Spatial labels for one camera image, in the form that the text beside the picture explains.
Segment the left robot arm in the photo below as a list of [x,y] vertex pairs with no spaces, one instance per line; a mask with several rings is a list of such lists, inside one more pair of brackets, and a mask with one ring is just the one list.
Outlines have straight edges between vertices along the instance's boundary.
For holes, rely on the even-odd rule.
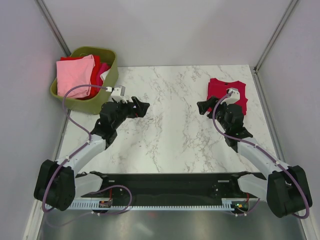
[[89,132],[88,140],[74,152],[56,161],[45,160],[39,169],[33,196],[60,211],[66,210],[77,197],[94,192],[99,197],[110,191],[108,182],[96,174],[77,177],[80,170],[95,156],[112,145],[117,128],[126,120],[143,118],[150,104],[133,96],[129,102],[115,100],[102,105],[99,119]]

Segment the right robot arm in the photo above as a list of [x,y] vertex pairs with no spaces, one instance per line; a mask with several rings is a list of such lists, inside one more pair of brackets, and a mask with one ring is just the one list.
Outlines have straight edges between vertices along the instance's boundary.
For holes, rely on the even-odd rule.
[[307,176],[302,167],[290,166],[265,150],[244,126],[241,106],[231,103],[231,97],[211,97],[197,102],[200,115],[207,115],[226,144],[249,160],[263,175],[243,171],[231,178],[229,191],[235,197],[244,193],[267,202],[278,218],[293,215],[299,219],[310,216],[313,205]]

